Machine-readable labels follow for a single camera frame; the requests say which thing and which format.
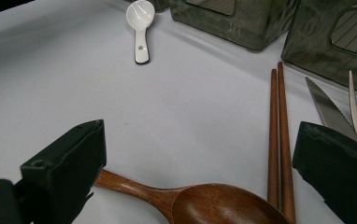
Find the knife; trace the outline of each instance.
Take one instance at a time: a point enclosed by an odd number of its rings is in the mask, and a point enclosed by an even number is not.
[[[357,142],[357,133],[330,97],[308,77],[305,80],[324,125]]]

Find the plastic container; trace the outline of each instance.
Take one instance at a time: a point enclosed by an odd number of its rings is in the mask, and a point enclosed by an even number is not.
[[[357,88],[357,0],[299,0],[281,58],[315,77]]]
[[[170,0],[172,19],[253,51],[288,30],[296,0]]]

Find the wooden spoon bowl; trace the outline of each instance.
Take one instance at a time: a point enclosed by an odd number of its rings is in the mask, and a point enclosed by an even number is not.
[[[155,189],[105,170],[95,185],[152,204],[171,224],[290,223],[264,199],[229,185],[205,184],[180,189]]]

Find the wooden spoon handle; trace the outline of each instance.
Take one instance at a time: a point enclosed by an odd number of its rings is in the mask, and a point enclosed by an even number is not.
[[[172,206],[181,189],[155,189],[138,184],[132,180],[116,175],[107,170],[103,170],[94,183],[95,186],[103,189],[111,189],[134,196],[156,207],[164,216],[173,223]]]

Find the spoon handle hole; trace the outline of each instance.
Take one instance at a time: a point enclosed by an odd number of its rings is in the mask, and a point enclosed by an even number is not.
[[[149,48],[146,39],[147,29],[135,31],[136,63],[147,63],[150,60]]]

